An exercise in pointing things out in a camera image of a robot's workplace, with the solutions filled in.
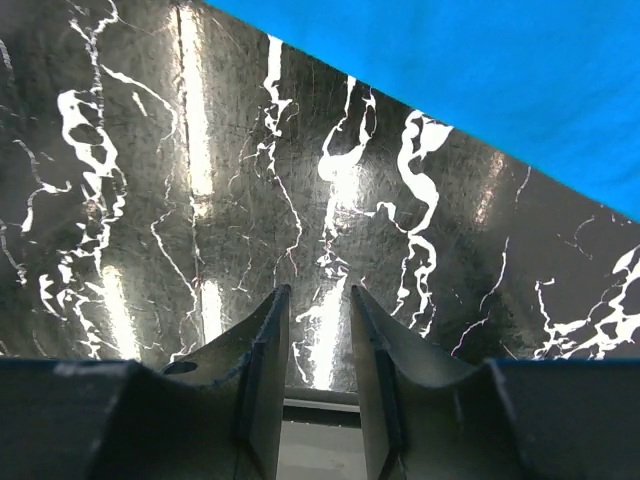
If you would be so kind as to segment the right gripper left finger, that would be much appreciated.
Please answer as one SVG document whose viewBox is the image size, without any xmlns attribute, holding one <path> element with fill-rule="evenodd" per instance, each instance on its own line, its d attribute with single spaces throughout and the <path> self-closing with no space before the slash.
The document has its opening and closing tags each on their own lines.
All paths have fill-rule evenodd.
<svg viewBox="0 0 640 480">
<path fill-rule="evenodd" d="M 1 362 L 5 479 L 272 479 L 288 286 L 161 371 L 124 360 Z"/>
</svg>

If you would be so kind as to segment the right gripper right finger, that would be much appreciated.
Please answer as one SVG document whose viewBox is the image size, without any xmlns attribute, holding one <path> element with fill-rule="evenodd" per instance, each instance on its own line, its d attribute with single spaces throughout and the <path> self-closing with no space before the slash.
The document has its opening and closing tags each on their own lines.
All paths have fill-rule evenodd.
<svg viewBox="0 0 640 480">
<path fill-rule="evenodd" d="M 635 479 L 635 360 L 450 356 L 351 290 L 371 479 Z"/>
</svg>

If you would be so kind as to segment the blue t-shirt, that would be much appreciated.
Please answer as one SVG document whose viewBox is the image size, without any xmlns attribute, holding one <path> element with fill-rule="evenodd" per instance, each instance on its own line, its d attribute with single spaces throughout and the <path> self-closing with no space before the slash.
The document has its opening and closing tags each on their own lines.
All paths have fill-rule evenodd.
<svg viewBox="0 0 640 480">
<path fill-rule="evenodd" d="M 639 215 L 635 1 L 221 1 L 218 8 Z"/>
</svg>

